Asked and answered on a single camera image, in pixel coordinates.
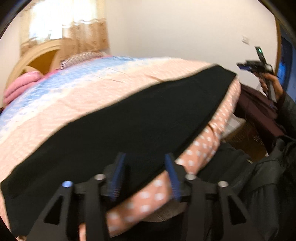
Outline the person's right hand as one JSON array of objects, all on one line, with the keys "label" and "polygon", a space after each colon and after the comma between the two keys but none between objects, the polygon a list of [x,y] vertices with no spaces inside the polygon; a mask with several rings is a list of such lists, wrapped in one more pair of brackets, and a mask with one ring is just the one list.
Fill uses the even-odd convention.
[{"label": "person's right hand", "polygon": [[261,73],[259,76],[259,82],[264,92],[268,91],[268,86],[266,81],[268,80],[269,83],[273,84],[273,89],[275,93],[276,101],[279,101],[280,97],[283,95],[283,88],[278,80],[278,78],[270,73]]}]

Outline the person's right forearm dark sleeve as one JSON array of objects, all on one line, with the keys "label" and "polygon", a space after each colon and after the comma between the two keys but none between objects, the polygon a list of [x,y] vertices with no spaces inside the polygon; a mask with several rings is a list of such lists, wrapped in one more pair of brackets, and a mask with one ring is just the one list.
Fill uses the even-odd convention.
[{"label": "person's right forearm dark sleeve", "polygon": [[296,105],[293,99],[284,91],[276,103],[276,123],[285,135],[295,139],[296,136]]}]

